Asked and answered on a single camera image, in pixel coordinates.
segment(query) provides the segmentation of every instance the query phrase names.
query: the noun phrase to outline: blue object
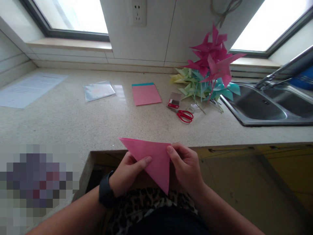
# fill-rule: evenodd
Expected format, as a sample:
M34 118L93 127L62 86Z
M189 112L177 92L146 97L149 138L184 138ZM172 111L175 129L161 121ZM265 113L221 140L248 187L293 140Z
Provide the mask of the blue object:
M139 83L139 84L132 84L131 86L150 86L154 85L154 83Z
M289 83L305 90L313 90L313 66L291 79Z

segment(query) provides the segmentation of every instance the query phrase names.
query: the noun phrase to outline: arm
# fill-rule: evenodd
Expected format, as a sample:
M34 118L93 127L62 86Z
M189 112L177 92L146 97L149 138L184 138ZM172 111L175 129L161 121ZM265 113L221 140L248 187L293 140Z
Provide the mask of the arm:
M136 162L127 152L116 171L109 178L109 185L115 197L126 193L136 176L152 161L146 157ZM107 209L99 203L99 186L63 208L31 230L28 235L37 234L90 234Z
M264 235L204 183L195 151L179 143L168 146L167 151L174 163L177 180L192 197L200 215L212 232Z

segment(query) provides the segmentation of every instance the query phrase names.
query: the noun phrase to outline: leopard print clothing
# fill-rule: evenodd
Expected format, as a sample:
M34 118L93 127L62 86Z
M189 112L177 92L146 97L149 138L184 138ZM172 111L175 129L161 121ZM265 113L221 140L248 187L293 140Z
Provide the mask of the leopard print clothing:
M136 189L120 198L109 220L106 234L127 234L133 224L164 206L183 208L198 215L188 194L170 190L167 196L160 188Z

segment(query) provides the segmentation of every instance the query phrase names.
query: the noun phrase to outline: pink pinwheel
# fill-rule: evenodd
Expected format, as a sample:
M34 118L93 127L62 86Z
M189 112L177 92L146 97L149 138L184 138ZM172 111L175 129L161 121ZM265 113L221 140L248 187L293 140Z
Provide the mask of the pink pinwheel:
M245 56L245 54L239 53L215 63L211 55L209 55L208 63L210 67L210 76L201 82L208 82L213 79L222 78L224 86L227 87L231 81L231 70L229 68L230 63L243 56Z
M197 51L193 51L200 60L193 62L192 60L188 60L189 65L186 65L184 67L199 70L200 74L205 78L209 69L209 63L208 63L208 56L211 55L212 59L215 62L221 61L223 59L226 59L232 54L227 54L227 50L224 46L224 41L227 41L227 35L222 34L218 35L218 30L213 25L213 41L208 42L210 33L207 33L204 37L203 42L195 47L191 47L193 49L196 49Z
M210 33L207 33L203 39L203 42L195 47L190 47L192 49L196 49L198 51L202 51L202 52L209 52L209 46L212 44L211 42L208 42L209 39L209 35Z
M209 68L207 66L201 66L202 62L200 60L198 60L197 62L193 62L192 60L187 61L189 65L184 66L185 68L199 70L200 74L205 78L206 74L209 71Z

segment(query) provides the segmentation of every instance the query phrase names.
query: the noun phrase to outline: cabinet handle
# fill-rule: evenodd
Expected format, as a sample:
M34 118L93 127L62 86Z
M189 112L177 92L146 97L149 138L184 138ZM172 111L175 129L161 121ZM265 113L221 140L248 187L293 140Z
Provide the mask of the cabinet handle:
M248 147L245 149L221 149L221 150L214 150L214 149L208 149L210 152L240 152L240 151L252 151L254 150L254 147Z
M297 149L297 148L301 148L301 149L310 149L313 148L313 145L294 145L294 146L289 146L289 147L277 147L277 146L270 146L271 149L273 150L282 150L282 149Z

